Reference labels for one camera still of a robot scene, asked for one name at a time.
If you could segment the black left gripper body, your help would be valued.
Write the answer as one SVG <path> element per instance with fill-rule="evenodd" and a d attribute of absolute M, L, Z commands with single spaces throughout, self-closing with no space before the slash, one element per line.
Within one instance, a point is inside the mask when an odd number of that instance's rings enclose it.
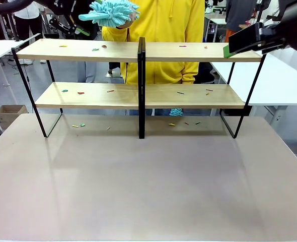
<path fill-rule="evenodd" d="M 44 6 L 56 15 L 69 15 L 72 9 L 72 0 L 48 0 L 45 1 Z"/>

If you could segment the person's right hand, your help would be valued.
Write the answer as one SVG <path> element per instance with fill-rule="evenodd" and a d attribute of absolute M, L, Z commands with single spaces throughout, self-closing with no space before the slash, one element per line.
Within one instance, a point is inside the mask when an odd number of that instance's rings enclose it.
<path fill-rule="evenodd" d="M 118 27 L 117 29 L 127 29 L 129 28 L 132 23 L 136 20 L 136 10 L 132 9 L 132 12 L 129 14 L 129 19 L 123 24 Z"/>

